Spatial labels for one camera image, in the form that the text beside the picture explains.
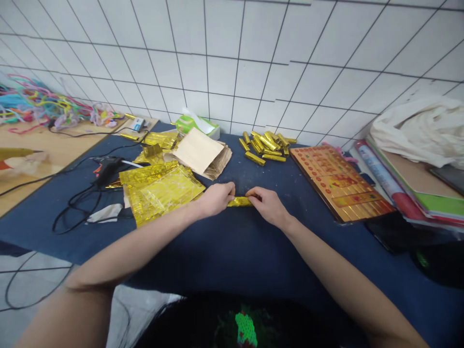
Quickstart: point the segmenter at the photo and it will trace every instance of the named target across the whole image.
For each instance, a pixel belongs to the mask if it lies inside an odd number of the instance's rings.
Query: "blue tablecloth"
[[[171,128],[157,124],[154,131]],[[456,347],[462,342],[464,291],[429,280],[406,254],[389,254],[362,223],[337,225],[293,159],[288,158],[286,163],[269,160],[260,167],[244,157],[237,136],[223,134],[221,140],[233,155],[217,182],[235,182],[238,196],[254,186],[275,190],[288,211],[374,282],[431,347]],[[130,144],[122,137],[109,136],[82,158]],[[117,150],[114,155],[132,160],[140,150],[137,145]],[[43,185],[0,220],[0,239],[82,264],[135,229],[135,221],[127,219],[83,224],[64,235],[52,234],[56,215],[71,196],[89,186],[95,169],[96,164],[88,160],[79,169]],[[211,181],[198,178],[206,186],[211,185]],[[89,197],[88,206],[94,204],[95,197]],[[122,192],[106,193],[99,208],[121,202]],[[71,213],[68,223],[78,217],[76,212]],[[58,224],[59,228],[63,226],[62,222]],[[252,207],[228,208],[218,216],[193,224],[133,276],[129,284],[184,295],[223,291],[291,299],[325,320],[341,342],[362,341],[360,330],[331,299],[293,245]]]

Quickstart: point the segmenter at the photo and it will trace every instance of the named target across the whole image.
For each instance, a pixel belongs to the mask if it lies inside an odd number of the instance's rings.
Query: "table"
[[[171,128],[159,123],[154,131]],[[464,291],[429,280],[406,254],[389,254],[362,223],[337,225],[293,159],[267,161],[260,167],[243,156],[237,136],[223,134],[221,140],[233,155],[217,182],[234,181],[237,195],[254,186],[275,190],[288,211],[373,281],[431,347],[458,345],[464,327]],[[107,137],[85,157],[126,144],[131,143],[122,137]],[[115,152],[126,159],[139,153],[139,145]],[[80,169],[47,182],[0,220],[0,239],[82,264],[135,229],[135,221],[129,219],[81,225],[65,235],[51,233],[55,216],[71,196],[89,185],[94,169],[95,163],[89,160]],[[206,186],[212,184],[198,178]],[[106,193],[100,208],[117,202],[122,202],[121,192]],[[325,320],[345,346],[362,341],[360,330],[331,299],[292,244],[254,208],[228,208],[193,224],[128,283],[183,295],[208,290],[290,299]]]
[[[112,133],[119,129],[126,120],[119,122],[116,128],[96,127],[90,122],[81,122],[76,127],[64,130],[65,133],[80,135],[89,132]],[[17,131],[25,131],[35,123],[5,124],[0,128],[0,147],[23,147],[32,150],[44,151],[48,157],[33,174],[18,174],[13,177],[0,172],[0,192],[5,192],[17,185],[36,180],[63,170],[64,167],[76,160],[83,153],[92,148],[105,134],[96,134],[79,138],[72,138],[64,134],[52,134],[46,127],[36,128],[26,134],[15,134],[8,131],[17,128]],[[0,198],[0,217],[15,207],[23,199],[42,186],[46,181],[23,186],[8,195],[8,199]]]

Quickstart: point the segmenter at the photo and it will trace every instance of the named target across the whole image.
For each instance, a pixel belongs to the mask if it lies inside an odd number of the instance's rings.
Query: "tile floor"
[[[14,271],[32,255],[33,252],[18,258],[0,256],[0,347],[11,348],[20,338],[31,320],[36,315],[43,302],[30,308],[9,310],[5,302],[5,291]],[[22,269],[69,267],[67,261],[59,260],[41,253],[37,253],[23,266]],[[13,306],[26,306],[40,300],[52,291],[68,269],[20,272],[16,275],[9,289],[9,301]],[[145,327],[154,313],[165,303],[178,299],[175,294],[165,294],[158,291],[146,291],[118,286],[113,298],[111,309],[111,324],[107,347],[131,347],[138,333]],[[128,318],[129,329],[126,331]]]

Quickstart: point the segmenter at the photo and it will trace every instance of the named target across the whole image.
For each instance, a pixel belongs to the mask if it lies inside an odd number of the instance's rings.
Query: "white cloth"
[[[103,208],[102,210],[99,210],[98,212],[95,212],[92,215],[90,215],[87,219],[87,222],[95,222],[98,220],[103,220],[105,218],[112,218],[112,217],[115,217],[115,218],[110,219],[110,220],[105,220],[102,222],[98,222],[98,223],[116,222],[117,216],[119,212],[121,211],[121,209],[122,209],[122,204],[118,203],[118,204],[109,205]]]
[[[464,169],[464,104],[432,97],[393,107],[373,122],[370,134],[382,150],[435,167]]]

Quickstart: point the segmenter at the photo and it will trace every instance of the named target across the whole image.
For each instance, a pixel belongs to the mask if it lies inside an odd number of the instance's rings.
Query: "white tiled wall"
[[[464,0],[0,0],[0,72],[347,147],[391,105],[464,101]]]

